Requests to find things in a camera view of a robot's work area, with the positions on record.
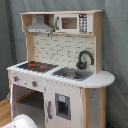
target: faucet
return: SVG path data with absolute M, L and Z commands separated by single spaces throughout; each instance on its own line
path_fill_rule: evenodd
M 93 58 L 92 54 L 89 51 L 84 50 L 84 51 L 80 52 L 80 54 L 79 54 L 79 62 L 76 64 L 76 67 L 78 67 L 78 69 L 80 69 L 80 70 L 85 69 L 86 66 L 87 66 L 86 65 L 87 62 L 85 62 L 85 64 L 81 62 L 81 57 L 82 57 L 82 55 L 84 53 L 89 55 L 89 57 L 91 59 L 91 65 L 94 65 L 94 58 Z

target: dial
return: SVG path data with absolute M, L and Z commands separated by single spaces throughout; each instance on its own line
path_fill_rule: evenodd
M 37 82 L 36 81 L 33 81 L 32 82 L 32 85 L 33 85 L 33 87 L 37 87 Z
M 18 76 L 14 76 L 14 81 L 17 82 L 19 80 Z

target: toy stove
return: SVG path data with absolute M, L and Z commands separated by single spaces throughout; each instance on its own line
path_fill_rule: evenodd
M 27 63 L 22 64 L 22 65 L 17 66 L 17 67 L 22 68 L 22 69 L 27 69 L 27 70 L 32 70 L 32 71 L 44 73 L 44 72 L 49 71 L 49 70 L 51 70 L 57 66 L 58 65 L 31 61 L 31 62 L 27 62 Z

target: microwave door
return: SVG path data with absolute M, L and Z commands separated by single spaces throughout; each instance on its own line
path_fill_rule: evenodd
M 79 33 L 79 14 L 56 15 L 57 32 Z

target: sink basin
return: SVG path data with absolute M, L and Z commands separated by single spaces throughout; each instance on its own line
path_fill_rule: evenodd
M 79 73 L 78 78 L 74 79 L 74 78 L 70 78 L 70 77 L 64 77 L 64 76 L 61 75 L 62 73 L 69 72 L 69 71 L 74 71 L 74 72 Z M 53 72 L 52 75 L 55 75 L 55 76 L 58 76 L 58 77 L 62 77 L 62 78 L 82 81 L 82 80 L 87 79 L 89 76 L 93 75 L 93 73 L 91 71 L 79 70 L 79 69 L 65 67 L 65 68 L 61 68 L 61 69 Z

